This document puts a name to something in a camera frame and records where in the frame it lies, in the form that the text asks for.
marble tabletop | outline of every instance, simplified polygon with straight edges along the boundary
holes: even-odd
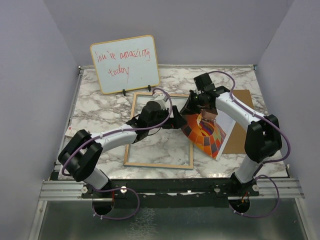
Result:
[[[220,70],[231,74],[236,80],[235,89],[250,90],[255,110],[267,114],[262,94],[252,67],[228,68],[160,68],[160,88],[168,93],[189,94],[195,89],[193,78],[209,71]],[[232,82],[222,74],[212,74],[216,86],[231,88]],[[78,92],[71,127],[86,129],[91,133],[112,130],[130,119],[134,92],[147,89],[103,95],[100,91],[96,71],[85,69]],[[143,159],[145,152],[140,153]],[[222,154],[218,160],[209,158],[197,147],[193,148],[193,169],[155,168],[124,166],[125,146],[119,146],[101,155],[97,168],[111,179],[166,179],[166,178],[224,178],[239,167],[244,154]],[[271,159],[279,159],[277,152]],[[266,164],[259,172],[270,177],[287,177],[286,166],[282,162]],[[67,179],[59,173],[58,179]]]

robotic arm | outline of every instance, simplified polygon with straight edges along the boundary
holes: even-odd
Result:
[[[218,109],[228,114],[246,131],[244,146],[246,157],[231,176],[233,188],[238,190],[245,187],[253,181],[262,162],[282,147],[280,133],[256,116],[268,119],[277,127],[279,127],[278,119],[274,115],[264,116],[257,113],[241,103],[254,113],[254,115],[249,114],[235,103],[227,88],[224,86],[216,88],[208,73],[195,77],[194,82],[197,90],[190,90],[190,95],[180,112],[177,106],[172,106],[173,117],[170,117],[171,112],[166,108],[168,96],[155,95],[138,116],[117,129],[93,134],[84,129],[78,131],[61,151],[58,160],[77,182],[84,181],[98,190],[108,189],[111,181],[96,168],[102,153],[118,146],[141,141],[155,126],[179,129],[187,124],[183,115],[199,114],[203,109]],[[86,148],[86,152],[77,151],[79,148]]]

wall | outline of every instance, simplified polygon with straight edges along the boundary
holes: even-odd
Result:
[[[279,118],[320,237],[320,1],[295,0],[257,66],[268,111]]]
[[[41,0],[0,3],[0,239],[27,239],[78,68]]]
[[[78,65],[90,45],[153,35],[159,64],[257,64],[293,0],[44,0]]]

whiteboard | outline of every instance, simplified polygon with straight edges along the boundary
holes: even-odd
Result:
[[[103,94],[160,83],[155,41],[151,35],[94,43],[90,51]]]

wooden picture frame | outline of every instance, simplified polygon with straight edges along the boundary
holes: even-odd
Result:
[[[132,108],[131,108],[131,118],[135,116],[135,110],[137,105],[138,97],[151,97],[151,92],[135,92],[133,96]],[[170,94],[172,98],[185,98],[187,100],[187,94]],[[193,169],[194,168],[194,151],[193,143],[189,142],[189,165],[177,165],[177,164],[161,164],[161,163],[142,163],[142,162],[129,162],[131,144],[125,146],[124,153],[124,166],[134,166],[134,167],[151,167],[151,168],[170,168],[170,169]]]

